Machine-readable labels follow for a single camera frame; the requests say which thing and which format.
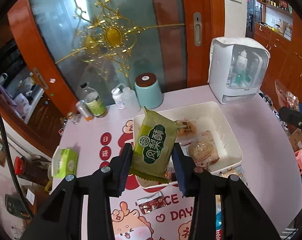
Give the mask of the mint green canister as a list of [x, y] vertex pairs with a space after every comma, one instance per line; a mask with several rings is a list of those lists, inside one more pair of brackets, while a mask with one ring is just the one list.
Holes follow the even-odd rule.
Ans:
[[155, 109], [163, 102], [159, 82], [153, 73], [143, 73], [136, 77], [135, 92], [141, 107]]

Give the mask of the white pill bottle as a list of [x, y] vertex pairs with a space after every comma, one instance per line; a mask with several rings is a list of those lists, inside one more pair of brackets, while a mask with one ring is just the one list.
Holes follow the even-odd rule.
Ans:
[[120, 88], [116, 87], [116, 88], [112, 89], [111, 95], [112, 95], [112, 98], [113, 98], [117, 108], [120, 110], [125, 109], [124, 102], [121, 98], [122, 92], [121, 92]]

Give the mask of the translucent plastic bottle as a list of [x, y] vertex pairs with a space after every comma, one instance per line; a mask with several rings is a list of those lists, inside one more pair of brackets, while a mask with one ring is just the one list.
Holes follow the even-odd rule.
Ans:
[[140, 111], [141, 107], [134, 90], [130, 89], [129, 87], [124, 87], [122, 90], [121, 99], [126, 109], [130, 113], [137, 114]]

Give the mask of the green pastry packet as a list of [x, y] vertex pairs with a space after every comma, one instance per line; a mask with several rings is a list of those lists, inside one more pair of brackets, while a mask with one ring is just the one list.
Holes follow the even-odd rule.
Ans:
[[183, 127], [183, 124], [145, 108], [135, 139], [130, 173], [145, 180], [168, 183], [167, 166], [178, 131]]

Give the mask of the beige cracker packet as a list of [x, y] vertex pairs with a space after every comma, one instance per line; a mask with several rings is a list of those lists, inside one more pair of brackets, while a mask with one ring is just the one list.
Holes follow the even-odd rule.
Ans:
[[230, 175], [237, 175], [245, 184], [247, 184], [246, 178], [244, 177], [244, 170], [241, 165], [220, 174], [220, 176], [224, 178], [228, 178]]

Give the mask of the red white blue snack bag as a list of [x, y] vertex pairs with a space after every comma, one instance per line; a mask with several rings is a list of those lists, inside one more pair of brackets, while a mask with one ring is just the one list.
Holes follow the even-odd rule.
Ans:
[[215, 240], [222, 240], [222, 204], [221, 197], [216, 195], [216, 234]]

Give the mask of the clear bag puffed snack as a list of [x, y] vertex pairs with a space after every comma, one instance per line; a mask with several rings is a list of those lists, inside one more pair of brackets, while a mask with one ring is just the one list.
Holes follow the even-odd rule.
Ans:
[[209, 166], [215, 164], [219, 159], [218, 150], [210, 131], [205, 131], [197, 136], [188, 147], [188, 155], [199, 167], [208, 170]]

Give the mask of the green tissue box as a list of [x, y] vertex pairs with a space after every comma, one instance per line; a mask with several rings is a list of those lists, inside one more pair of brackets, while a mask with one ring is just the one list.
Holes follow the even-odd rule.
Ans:
[[63, 179], [69, 174], [76, 175], [78, 156], [73, 149], [58, 146], [52, 157], [51, 176]]

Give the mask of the small metal can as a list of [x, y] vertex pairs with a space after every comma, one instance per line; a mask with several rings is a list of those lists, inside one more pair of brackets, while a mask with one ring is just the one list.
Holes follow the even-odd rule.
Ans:
[[94, 119], [93, 114], [86, 106], [84, 100], [79, 100], [76, 103], [76, 109], [86, 121], [92, 121]]

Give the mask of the white plastic storage bin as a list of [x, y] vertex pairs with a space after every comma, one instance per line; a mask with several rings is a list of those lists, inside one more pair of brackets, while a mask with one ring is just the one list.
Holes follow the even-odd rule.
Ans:
[[[197, 139], [197, 136], [205, 131], [210, 131], [213, 135], [220, 159], [209, 166], [208, 172], [219, 175], [240, 165], [243, 154], [240, 146], [234, 136], [233, 131], [222, 110], [215, 102], [205, 102], [196, 105], [174, 108], [166, 111], [157, 112], [162, 116], [172, 120], [194, 120], [197, 122], [197, 133], [192, 136], [176, 137], [175, 143], [178, 143], [185, 156], [188, 155], [188, 147]], [[134, 143], [144, 119], [143, 115], [138, 115], [133, 121]], [[166, 178], [168, 183], [150, 181], [135, 176], [138, 184], [144, 189], [152, 189], [168, 184], [175, 184], [177, 181], [172, 154], [167, 166]]]

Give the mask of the clear packet brown cookies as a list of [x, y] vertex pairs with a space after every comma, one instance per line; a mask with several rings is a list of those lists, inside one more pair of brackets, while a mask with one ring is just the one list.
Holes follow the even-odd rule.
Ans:
[[197, 122], [194, 120], [177, 120], [176, 123], [180, 125], [178, 137], [192, 136], [197, 133]]

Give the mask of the green liquid glass bottle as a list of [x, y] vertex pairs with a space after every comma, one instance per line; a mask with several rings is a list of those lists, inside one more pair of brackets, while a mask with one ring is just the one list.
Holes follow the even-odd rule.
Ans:
[[82, 90], [82, 99], [91, 113], [97, 118], [105, 116], [107, 114], [107, 107], [103, 103], [98, 91], [91, 88], [87, 82], [81, 83], [80, 88]]

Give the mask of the white desktop cosmetic cabinet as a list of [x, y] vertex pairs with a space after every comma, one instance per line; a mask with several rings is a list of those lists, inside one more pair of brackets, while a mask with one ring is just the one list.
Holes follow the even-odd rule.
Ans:
[[251, 100], [267, 72], [270, 53], [248, 37], [216, 37], [210, 46], [208, 84], [224, 105]]

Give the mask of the dark red snack packet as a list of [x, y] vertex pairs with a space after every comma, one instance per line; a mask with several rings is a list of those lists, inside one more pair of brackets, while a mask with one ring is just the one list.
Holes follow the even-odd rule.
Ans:
[[167, 206], [166, 199], [161, 191], [158, 191], [151, 196], [138, 199], [135, 204], [139, 207], [143, 215]]

